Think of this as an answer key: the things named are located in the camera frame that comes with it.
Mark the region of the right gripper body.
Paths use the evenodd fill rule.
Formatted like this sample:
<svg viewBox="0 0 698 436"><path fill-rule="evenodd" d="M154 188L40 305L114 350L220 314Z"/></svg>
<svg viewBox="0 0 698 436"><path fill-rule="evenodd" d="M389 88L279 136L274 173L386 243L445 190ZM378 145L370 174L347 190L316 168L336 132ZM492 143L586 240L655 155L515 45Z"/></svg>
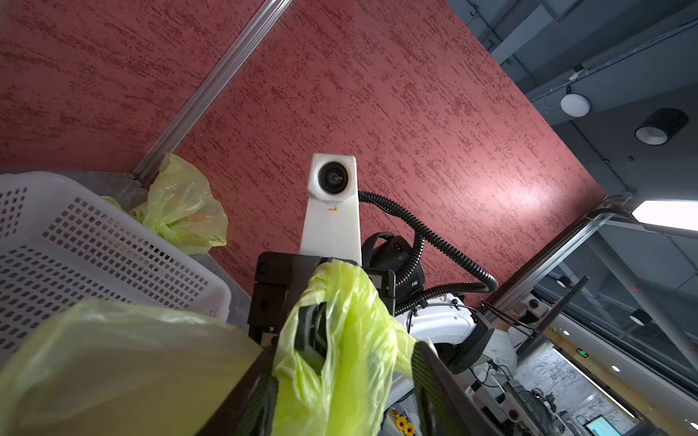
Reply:
<svg viewBox="0 0 698 436"><path fill-rule="evenodd" d="M262 345L273 342L319 265L329 257L264 252L258 258L248 316L248 335ZM389 314L396 313L397 257L375 255L364 268Z"/></svg>

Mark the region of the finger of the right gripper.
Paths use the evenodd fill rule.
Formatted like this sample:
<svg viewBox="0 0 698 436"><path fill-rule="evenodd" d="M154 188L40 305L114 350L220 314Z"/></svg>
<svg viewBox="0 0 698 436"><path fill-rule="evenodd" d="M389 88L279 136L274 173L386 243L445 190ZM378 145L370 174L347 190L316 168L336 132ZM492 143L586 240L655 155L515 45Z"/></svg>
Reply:
<svg viewBox="0 0 698 436"><path fill-rule="evenodd" d="M327 355L326 303L303 306L298 311L294 350L321 374Z"/></svg>

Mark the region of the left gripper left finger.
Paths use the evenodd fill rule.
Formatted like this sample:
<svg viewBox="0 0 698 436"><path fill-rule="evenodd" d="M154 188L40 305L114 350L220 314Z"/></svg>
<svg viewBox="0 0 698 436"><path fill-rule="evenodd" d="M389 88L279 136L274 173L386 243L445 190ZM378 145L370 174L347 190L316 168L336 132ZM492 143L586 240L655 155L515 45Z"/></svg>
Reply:
<svg viewBox="0 0 698 436"><path fill-rule="evenodd" d="M276 347L265 347L196 436L270 435L278 396Z"/></svg>

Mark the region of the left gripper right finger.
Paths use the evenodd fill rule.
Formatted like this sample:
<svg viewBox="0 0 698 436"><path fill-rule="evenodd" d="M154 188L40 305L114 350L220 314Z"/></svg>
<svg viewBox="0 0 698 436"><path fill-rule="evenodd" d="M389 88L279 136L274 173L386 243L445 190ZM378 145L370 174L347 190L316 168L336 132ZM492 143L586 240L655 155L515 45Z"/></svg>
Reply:
<svg viewBox="0 0 698 436"><path fill-rule="evenodd" d="M428 343L416 343L411 365L421 434L503 435L458 387Z"/></svg>

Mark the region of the green avocado print bag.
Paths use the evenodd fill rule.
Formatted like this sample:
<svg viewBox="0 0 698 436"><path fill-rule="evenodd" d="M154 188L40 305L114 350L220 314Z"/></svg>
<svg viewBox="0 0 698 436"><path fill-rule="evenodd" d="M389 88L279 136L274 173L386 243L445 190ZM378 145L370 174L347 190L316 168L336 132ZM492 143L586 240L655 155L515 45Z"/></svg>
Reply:
<svg viewBox="0 0 698 436"><path fill-rule="evenodd" d="M298 308L272 362L275 435L375 435L394 374L410 376L416 339L368 275L320 265L299 305L326 307L327 356L294 348ZM193 435L261 354L240 329L165 308L80 303L42 325L1 372L5 435Z"/></svg>

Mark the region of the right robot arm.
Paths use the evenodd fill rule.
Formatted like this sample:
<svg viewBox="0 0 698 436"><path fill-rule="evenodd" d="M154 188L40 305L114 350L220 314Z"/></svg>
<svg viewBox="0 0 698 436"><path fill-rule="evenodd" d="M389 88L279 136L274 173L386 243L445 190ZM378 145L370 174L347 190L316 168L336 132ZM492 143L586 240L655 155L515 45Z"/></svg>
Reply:
<svg viewBox="0 0 698 436"><path fill-rule="evenodd" d="M477 309L467 307L465 294L490 294L494 277L454 245L445 241L402 205L379 194L361 192L358 199L401 219L414 230L414 243L390 233L369 237L362 247L362 266L388 312L404 323L407 332L431 340L452 374L461 374L483 358L494 327ZM424 287L421 257L432 245L474 276L472 283ZM327 258L265 252L257 261L256 284L248 316L249 335L259 342L278 336L291 306L307 286L314 270Z"/></svg>

